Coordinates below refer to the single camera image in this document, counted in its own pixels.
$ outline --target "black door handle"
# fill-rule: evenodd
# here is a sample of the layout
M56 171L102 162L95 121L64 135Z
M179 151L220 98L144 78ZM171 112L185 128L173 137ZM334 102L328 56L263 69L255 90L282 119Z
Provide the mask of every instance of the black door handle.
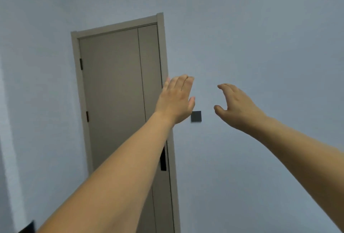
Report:
M162 153L160 155L160 169L162 171L167 171L165 147L162 149Z

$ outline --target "person's right arm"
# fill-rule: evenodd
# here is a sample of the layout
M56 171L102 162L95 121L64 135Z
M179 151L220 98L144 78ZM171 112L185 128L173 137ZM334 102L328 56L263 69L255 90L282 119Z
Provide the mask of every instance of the person's right arm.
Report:
M236 86L218 87L227 109L216 105L216 114L264 144L344 232L344 154L266 116Z

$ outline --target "square wall switch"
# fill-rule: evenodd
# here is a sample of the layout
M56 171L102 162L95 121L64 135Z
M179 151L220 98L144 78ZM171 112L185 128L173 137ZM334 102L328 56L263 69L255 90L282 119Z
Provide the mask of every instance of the square wall switch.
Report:
M191 113L191 122L202 122L202 114L200 111L193 111Z

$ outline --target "person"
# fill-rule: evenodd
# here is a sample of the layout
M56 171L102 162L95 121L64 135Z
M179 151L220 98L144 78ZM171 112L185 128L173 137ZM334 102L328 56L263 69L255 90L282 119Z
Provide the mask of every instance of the person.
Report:
M38 230L38 233L135 233L170 130L195 106L194 78L168 78L155 113ZM344 156L268 117L234 85L218 85L227 109L215 113L265 145L344 232Z

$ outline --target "door trim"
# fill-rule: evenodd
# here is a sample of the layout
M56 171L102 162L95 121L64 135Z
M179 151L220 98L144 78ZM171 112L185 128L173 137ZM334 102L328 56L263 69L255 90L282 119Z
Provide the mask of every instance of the door trim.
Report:
M86 97L84 90L83 74L80 68L80 46L79 39L107 34L111 32L125 31L133 28L138 28L148 25L157 25L157 34L159 41L159 52L160 52L160 68L161 68L161 84L163 85L164 80L168 77L168 67L167 67L167 51L166 51L166 38L165 38L165 26L164 26L164 14L157 13L156 15L144 17L136 20L131 20L127 22L120 22L113 25L107 25L102 27L97 27L93 29L83 30L83 31L72 31L71 32L71 42L73 47L74 63L76 80L79 94L79 103L81 111L81 119L83 125L84 142L85 142L85 152L88 175L93 172L92 165L92 154L91 154L91 140L89 136L89 128L86 118ZM174 142L173 142L173 130L167 138L167 158L170 170L170 186L171 186L171 198L172 198L172 210L173 210L173 224L174 232L180 233L180 215L179 215L179 203L178 203L178 188L177 188L177 176L176 176L176 166L175 166L175 154L174 154Z

